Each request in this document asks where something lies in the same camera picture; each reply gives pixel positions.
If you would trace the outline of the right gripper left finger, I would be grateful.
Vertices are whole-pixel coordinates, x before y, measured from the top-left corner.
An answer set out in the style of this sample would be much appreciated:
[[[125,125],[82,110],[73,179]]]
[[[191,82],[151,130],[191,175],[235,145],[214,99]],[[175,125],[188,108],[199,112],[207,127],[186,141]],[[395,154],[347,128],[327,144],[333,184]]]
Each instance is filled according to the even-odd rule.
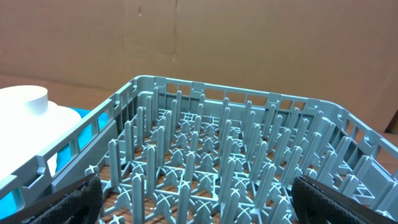
[[[1,223],[95,223],[102,205],[101,179],[97,174],[89,174],[37,203],[1,219]]]

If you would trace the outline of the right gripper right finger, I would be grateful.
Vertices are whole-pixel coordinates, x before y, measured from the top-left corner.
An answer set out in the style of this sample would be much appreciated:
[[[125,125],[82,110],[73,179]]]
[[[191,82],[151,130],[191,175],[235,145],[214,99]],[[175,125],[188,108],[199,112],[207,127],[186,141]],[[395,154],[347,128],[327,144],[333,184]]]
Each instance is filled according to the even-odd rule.
[[[292,184],[293,208],[299,223],[394,224],[329,186],[300,175]]]

